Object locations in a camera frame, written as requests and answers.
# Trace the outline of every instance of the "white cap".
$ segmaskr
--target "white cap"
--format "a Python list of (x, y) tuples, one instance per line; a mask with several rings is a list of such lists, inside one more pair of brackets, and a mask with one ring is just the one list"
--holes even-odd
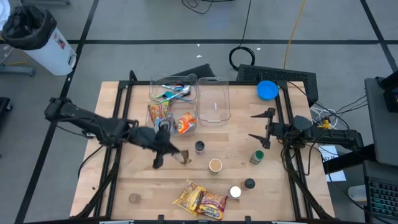
[(10, 4), (8, 0), (0, 0), (0, 31), (10, 16)]
[(241, 196), (241, 189), (237, 186), (233, 186), (229, 190), (229, 194), (232, 198), (238, 198), (239, 196)]

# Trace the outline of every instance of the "wooden table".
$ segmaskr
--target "wooden table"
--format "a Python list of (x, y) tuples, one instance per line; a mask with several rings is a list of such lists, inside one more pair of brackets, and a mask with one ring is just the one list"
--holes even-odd
[[(116, 98), (118, 82), (103, 82), (95, 113), (111, 117)], [(149, 86), (138, 85), (132, 88), (129, 107), (129, 119), (137, 119), (145, 124)], [(289, 85), (294, 115), (311, 119), (306, 97), (293, 85)], [(256, 187), (244, 191), (239, 200), (227, 200), (223, 220), (243, 220), (250, 215), (252, 220), (294, 220), (294, 211), (289, 188), (289, 180), (282, 166), (280, 151), (282, 145), (275, 137), (271, 140), (271, 149), (262, 149), (260, 142), (248, 136), (248, 133), (265, 135), (267, 119), (251, 118), (263, 113), (268, 107), (276, 108), (275, 101), (262, 101), (256, 95), (256, 86), (229, 86), (231, 118), (225, 126), (202, 126), (198, 124), (193, 136), (176, 136), (172, 142), (179, 149), (188, 149), (192, 163), (182, 167), (170, 156), (165, 158), (159, 170), (152, 169), (155, 154), (142, 150), (132, 144), (125, 144), (121, 157), (118, 183), (116, 187), (112, 219), (155, 220), (160, 214), (166, 220), (193, 220), (194, 216), (173, 205), (190, 179), (205, 186), (210, 192), (226, 195), (232, 185), (239, 185), (246, 178), (253, 178)], [(202, 140), (205, 153), (195, 153), (194, 144)], [(98, 147), (95, 139), (89, 140), (85, 157)], [(302, 160), (307, 172), (308, 148), (302, 149)], [(259, 165), (249, 163), (251, 154), (262, 149), (266, 158)], [(105, 150), (90, 159), (81, 170), (80, 179), (70, 215), (76, 215), (87, 204), (98, 188)], [(318, 203), (334, 216), (330, 194), (323, 172), (319, 152), (312, 151), (311, 173), (307, 177), (308, 188)], [(208, 163), (213, 158), (223, 162), (223, 170), (218, 175), (208, 172)], [(301, 191), (297, 188), (300, 210), (305, 217), (305, 207)], [(129, 195), (141, 195), (137, 204), (129, 202)], [(104, 194), (101, 214), (104, 215), (108, 193)]]

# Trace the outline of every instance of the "snack bag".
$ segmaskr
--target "snack bag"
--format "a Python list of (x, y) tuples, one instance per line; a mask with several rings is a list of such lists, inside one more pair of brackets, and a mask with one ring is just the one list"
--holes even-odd
[(178, 133), (183, 134), (187, 132), (188, 129), (196, 125), (196, 123), (196, 119), (189, 112), (187, 112), (175, 122), (175, 129), (178, 131)]
[(148, 110), (150, 113), (150, 119), (155, 124), (156, 118), (165, 118), (167, 117), (169, 112), (169, 102), (165, 101), (163, 103), (148, 105)]
[(197, 212), (211, 218), (221, 220), (224, 215), (227, 196), (220, 196), (210, 192), (205, 192), (201, 199)]
[(196, 209), (204, 191), (206, 191), (204, 187), (195, 184), (191, 180), (187, 180), (187, 188), (182, 192), (180, 198), (175, 200), (173, 204), (182, 207), (196, 217), (198, 215)]

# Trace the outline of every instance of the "clear plastic bin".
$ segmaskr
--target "clear plastic bin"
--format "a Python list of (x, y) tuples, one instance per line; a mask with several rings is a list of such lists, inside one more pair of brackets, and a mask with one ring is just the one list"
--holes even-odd
[[(173, 89), (177, 85), (190, 85), (190, 94), (189, 95), (179, 95), (186, 99), (187, 101), (194, 101), (197, 98), (198, 93), (198, 78), (195, 74), (190, 74), (187, 76), (170, 76), (170, 77), (163, 77), (159, 78), (159, 76), (155, 76), (150, 80), (150, 88), (149, 88), (149, 99), (153, 101), (162, 101), (164, 98), (162, 95), (166, 92), (176, 93)], [(174, 99), (173, 101), (183, 102), (178, 98)]]
[[(148, 105), (156, 104), (159, 103), (158, 101), (151, 101)], [(197, 104), (196, 102), (192, 103), (186, 103), (186, 102), (170, 102), (169, 104), (169, 111), (172, 113), (173, 120), (176, 121), (182, 116), (184, 116), (187, 112), (189, 112), (195, 119), (197, 119)], [(152, 122), (150, 118), (150, 113), (149, 109), (147, 109), (147, 116), (146, 116), (146, 122), (145, 122), (147, 127), (153, 128), (154, 123)], [(174, 124), (172, 124), (172, 128), (170, 129), (171, 134), (176, 134), (176, 135), (186, 135), (188, 133), (192, 133), (196, 129), (197, 124), (195, 123), (194, 126), (192, 126), (190, 129), (188, 129), (187, 132), (180, 134), (177, 132), (177, 130), (174, 129)]]
[(231, 117), (229, 82), (224, 78), (198, 80), (198, 118), (205, 126), (225, 125)]

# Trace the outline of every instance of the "blue lid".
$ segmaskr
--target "blue lid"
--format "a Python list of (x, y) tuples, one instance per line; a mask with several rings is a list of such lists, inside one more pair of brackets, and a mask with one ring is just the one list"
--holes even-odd
[(271, 81), (261, 81), (257, 85), (257, 94), (262, 100), (272, 100), (279, 93), (278, 86)]

